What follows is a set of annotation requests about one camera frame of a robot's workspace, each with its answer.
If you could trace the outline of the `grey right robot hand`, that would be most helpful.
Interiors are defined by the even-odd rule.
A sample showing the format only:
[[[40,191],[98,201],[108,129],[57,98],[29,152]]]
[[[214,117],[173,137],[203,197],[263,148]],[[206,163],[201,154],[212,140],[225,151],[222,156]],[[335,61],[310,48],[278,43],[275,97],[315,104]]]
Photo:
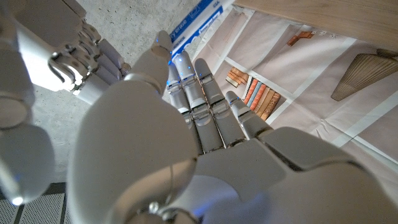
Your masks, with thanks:
[[[85,20],[76,1],[1,2],[1,193],[19,206],[40,197],[55,164],[32,124],[34,87],[94,103],[130,66]]]

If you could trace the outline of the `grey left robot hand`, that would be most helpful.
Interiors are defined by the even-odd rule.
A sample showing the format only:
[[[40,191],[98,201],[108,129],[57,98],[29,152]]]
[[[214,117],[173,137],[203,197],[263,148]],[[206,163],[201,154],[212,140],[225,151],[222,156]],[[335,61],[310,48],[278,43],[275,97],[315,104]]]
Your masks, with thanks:
[[[171,39],[157,34],[81,123],[68,168],[75,223],[396,223],[397,205],[341,149],[262,121],[200,155],[162,99]]]

